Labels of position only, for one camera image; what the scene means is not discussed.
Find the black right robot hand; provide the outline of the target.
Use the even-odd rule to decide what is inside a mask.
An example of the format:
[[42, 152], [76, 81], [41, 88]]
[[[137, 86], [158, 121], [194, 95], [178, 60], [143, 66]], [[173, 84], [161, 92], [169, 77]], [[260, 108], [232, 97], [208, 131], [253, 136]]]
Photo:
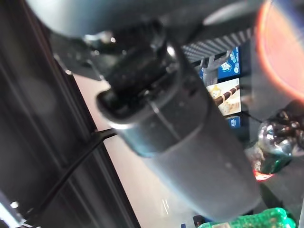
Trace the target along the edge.
[[243, 146], [182, 50], [229, 0], [29, 0], [66, 70], [105, 81], [108, 124], [194, 211], [232, 220], [261, 201]]

